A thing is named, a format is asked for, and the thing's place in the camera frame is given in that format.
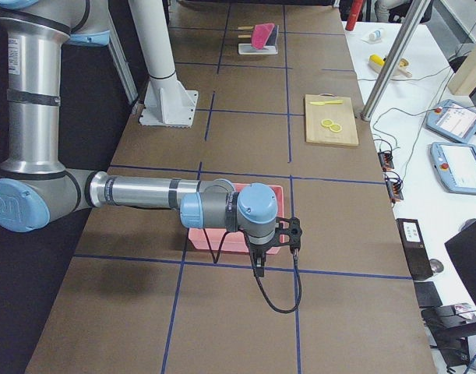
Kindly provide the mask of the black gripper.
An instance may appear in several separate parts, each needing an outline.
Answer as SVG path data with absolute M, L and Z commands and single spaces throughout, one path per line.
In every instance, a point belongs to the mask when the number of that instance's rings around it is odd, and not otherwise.
M 253 269 L 257 277 L 264 277 L 265 275 L 265 262 L 266 253 L 270 250 L 270 247 L 267 244 L 255 244 L 249 243 L 249 251 L 253 259 Z

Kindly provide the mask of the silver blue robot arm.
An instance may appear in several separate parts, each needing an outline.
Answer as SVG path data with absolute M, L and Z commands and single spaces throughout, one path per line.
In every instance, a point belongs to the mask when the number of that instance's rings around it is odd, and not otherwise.
M 104 46 L 110 40 L 106 1 L 0 1 L 8 33 L 9 156 L 0 177 L 0 225 L 14 232 L 42 228 L 89 207 L 177 210 L 187 228 L 239 231 L 253 273 L 280 245 L 273 190 L 241 190 L 225 179 L 140 178 L 68 169 L 58 159 L 61 56 L 64 44 Z

